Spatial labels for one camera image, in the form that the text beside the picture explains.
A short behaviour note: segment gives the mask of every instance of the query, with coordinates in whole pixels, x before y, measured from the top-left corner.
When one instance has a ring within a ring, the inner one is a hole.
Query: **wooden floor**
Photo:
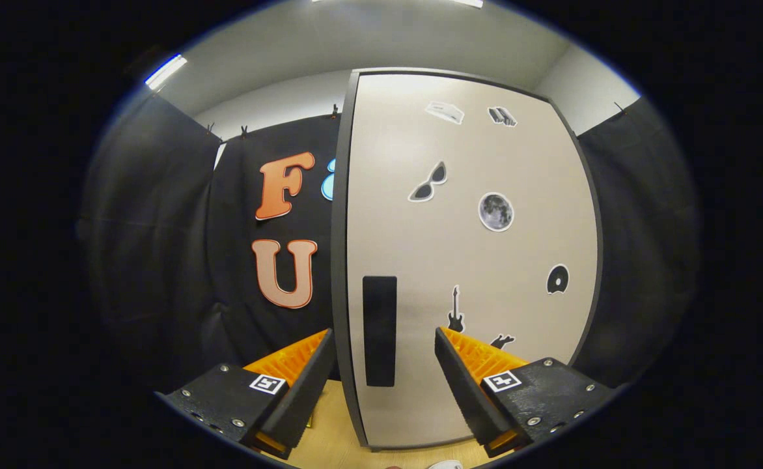
[[[497,458],[486,456],[474,439],[418,450],[371,452],[369,448],[362,448],[346,409],[340,381],[328,380],[312,413],[311,428],[304,431],[298,447],[292,450],[289,460],[283,462],[301,469],[386,469],[388,466],[427,469],[447,459],[456,459],[465,469],[474,469]]]

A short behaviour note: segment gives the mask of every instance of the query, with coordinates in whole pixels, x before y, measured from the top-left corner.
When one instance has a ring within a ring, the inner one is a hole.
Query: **black curtain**
[[[207,216],[207,253],[217,289],[215,330],[227,330],[238,364],[245,365],[307,336],[332,327],[330,232],[332,202],[322,195],[324,179],[332,173],[327,164],[335,157],[340,115],[323,115],[274,125],[235,137],[221,155],[211,185]],[[301,189],[289,196],[292,210],[277,218],[256,220],[262,202],[265,163],[310,152],[315,164],[300,169]],[[311,257],[312,296],[299,309],[271,303],[257,284],[251,243],[274,240],[281,250],[275,256],[277,281],[284,291],[295,288],[294,259],[286,250],[293,240],[312,240],[317,252]],[[337,366],[332,379],[339,379]]]
[[[87,172],[77,230],[90,289],[113,353],[158,391],[214,365],[195,332],[212,308],[205,219],[219,145],[141,89],[117,110]]]
[[[578,141],[596,185],[604,253],[598,305],[573,365],[618,386],[658,356],[696,293],[701,214],[682,151],[646,99]]]

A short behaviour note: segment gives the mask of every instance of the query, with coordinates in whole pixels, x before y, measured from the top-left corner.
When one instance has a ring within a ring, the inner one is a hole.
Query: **ceiling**
[[[534,89],[569,41],[486,0],[288,0],[207,33],[161,90],[194,116],[272,83],[370,66],[479,74]]]

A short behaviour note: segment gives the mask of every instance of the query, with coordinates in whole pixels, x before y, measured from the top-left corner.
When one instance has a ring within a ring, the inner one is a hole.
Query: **orange letter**
[[[301,170],[298,168],[292,168],[289,175],[286,175],[286,169],[292,166],[310,169],[315,166],[315,157],[307,151],[260,167],[260,172],[263,173],[263,198],[260,208],[254,213],[254,218],[268,220],[285,216],[292,210],[292,204],[283,199],[283,190],[289,189],[289,195],[292,197],[298,195],[302,180]]]
[[[312,255],[318,250],[315,241],[296,240],[286,249],[295,256],[295,291],[288,292],[277,284],[275,256],[280,243],[274,240],[256,240],[251,249],[257,262],[257,285],[269,301],[284,308],[302,308],[312,299]]]

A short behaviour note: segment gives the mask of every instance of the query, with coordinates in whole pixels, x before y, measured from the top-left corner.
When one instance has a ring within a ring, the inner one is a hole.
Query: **orange gripper pad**
[[[327,335],[327,330],[322,330],[315,335],[302,339],[302,341],[289,345],[289,347],[268,354],[256,362],[251,362],[242,369],[270,377],[283,378],[289,387],[292,387],[298,377],[301,376],[301,371],[307,366],[309,359],[325,335]]]
[[[529,365],[527,360],[521,360],[497,347],[493,347],[491,344],[477,341],[477,339],[462,335],[447,327],[441,327],[440,329],[442,329],[448,341],[454,345],[454,350],[459,354],[462,363],[478,386],[485,377]]]

